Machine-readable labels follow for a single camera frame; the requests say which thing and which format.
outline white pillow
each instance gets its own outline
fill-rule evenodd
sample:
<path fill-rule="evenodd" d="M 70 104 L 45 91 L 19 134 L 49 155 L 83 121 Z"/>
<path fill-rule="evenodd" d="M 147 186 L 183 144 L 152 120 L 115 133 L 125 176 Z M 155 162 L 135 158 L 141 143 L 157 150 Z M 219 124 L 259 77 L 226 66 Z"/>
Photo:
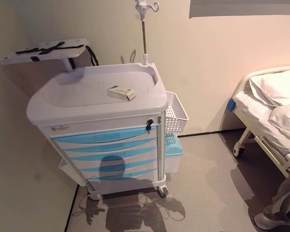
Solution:
<path fill-rule="evenodd" d="M 250 78 L 250 85 L 255 97 L 265 104 L 290 104 L 290 70 L 253 76 Z M 257 93 L 258 89 L 266 99 Z"/>

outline plastic basket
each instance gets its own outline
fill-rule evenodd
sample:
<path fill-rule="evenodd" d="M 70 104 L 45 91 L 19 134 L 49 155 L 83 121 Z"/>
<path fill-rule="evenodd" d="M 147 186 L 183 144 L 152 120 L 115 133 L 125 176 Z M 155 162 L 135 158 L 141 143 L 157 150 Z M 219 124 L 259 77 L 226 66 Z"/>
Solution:
<path fill-rule="evenodd" d="M 176 93 L 166 91 L 168 99 L 168 109 L 166 110 L 165 132 L 181 133 L 189 120 L 184 108 L 182 107 Z"/>

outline sneaker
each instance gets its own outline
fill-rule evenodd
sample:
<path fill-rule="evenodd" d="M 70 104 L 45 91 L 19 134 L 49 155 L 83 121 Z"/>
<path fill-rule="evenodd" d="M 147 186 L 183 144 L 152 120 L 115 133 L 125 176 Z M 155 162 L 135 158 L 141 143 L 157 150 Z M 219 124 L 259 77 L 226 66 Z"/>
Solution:
<path fill-rule="evenodd" d="M 262 230 L 271 230 L 277 226 L 290 226 L 290 221 L 274 221 L 264 214 L 258 214 L 254 218 L 255 224 Z"/>

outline bed wheel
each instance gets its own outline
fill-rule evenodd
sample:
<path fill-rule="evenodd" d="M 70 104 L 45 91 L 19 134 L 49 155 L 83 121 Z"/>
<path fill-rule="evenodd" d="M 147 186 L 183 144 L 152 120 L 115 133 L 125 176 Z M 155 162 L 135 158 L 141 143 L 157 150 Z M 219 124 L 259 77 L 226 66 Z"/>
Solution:
<path fill-rule="evenodd" d="M 239 142 L 237 142 L 233 149 L 233 155 L 236 158 L 241 158 L 243 154 L 245 153 L 245 150 L 246 149 Z"/>
<path fill-rule="evenodd" d="M 168 195 L 168 189 L 165 185 L 158 187 L 158 193 L 161 198 L 165 198 Z"/>

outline side bin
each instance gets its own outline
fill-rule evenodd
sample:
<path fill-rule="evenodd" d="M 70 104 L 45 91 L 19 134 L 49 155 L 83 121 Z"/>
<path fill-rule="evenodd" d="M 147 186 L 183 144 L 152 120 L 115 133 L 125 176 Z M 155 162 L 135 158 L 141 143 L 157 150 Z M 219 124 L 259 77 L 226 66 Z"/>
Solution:
<path fill-rule="evenodd" d="M 183 149 L 175 134 L 165 134 L 165 173 L 176 173 Z"/>

